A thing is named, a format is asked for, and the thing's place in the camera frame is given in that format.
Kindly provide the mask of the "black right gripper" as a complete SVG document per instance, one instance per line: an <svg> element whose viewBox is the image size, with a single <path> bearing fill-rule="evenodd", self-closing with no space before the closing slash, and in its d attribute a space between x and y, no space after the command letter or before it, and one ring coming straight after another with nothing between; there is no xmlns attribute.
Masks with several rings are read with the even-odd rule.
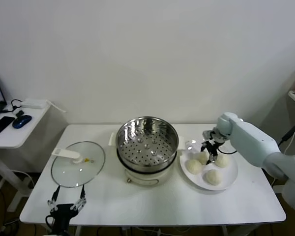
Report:
<svg viewBox="0 0 295 236"><path fill-rule="evenodd" d="M219 130L216 127L214 127L212 130L203 131L203 138L205 141L202 143L201 152L204 151L205 149L207 149L207 151L209 153L209 159L206 162L206 164L210 164L210 163L215 162L217 159L218 146L216 144L208 145L207 141L213 141L215 143L223 145L228 140L228 137L226 137L225 135L222 135L219 132Z"/></svg>

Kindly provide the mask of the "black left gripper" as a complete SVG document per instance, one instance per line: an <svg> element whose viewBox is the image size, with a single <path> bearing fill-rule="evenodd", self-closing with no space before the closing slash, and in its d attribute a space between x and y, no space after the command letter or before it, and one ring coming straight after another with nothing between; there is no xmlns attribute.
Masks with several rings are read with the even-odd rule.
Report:
<svg viewBox="0 0 295 236"><path fill-rule="evenodd" d="M50 208L50 215L54 219L52 225L53 234L66 234L69 228L69 223L72 218L75 217L75 211L80 212L86 204L86 193L85 186L83 185L80 198L75 204L60 204L57 205L56 201L60 191L60 186L57 187L56 191L53 193L51 200L47 201Z"/></svg>

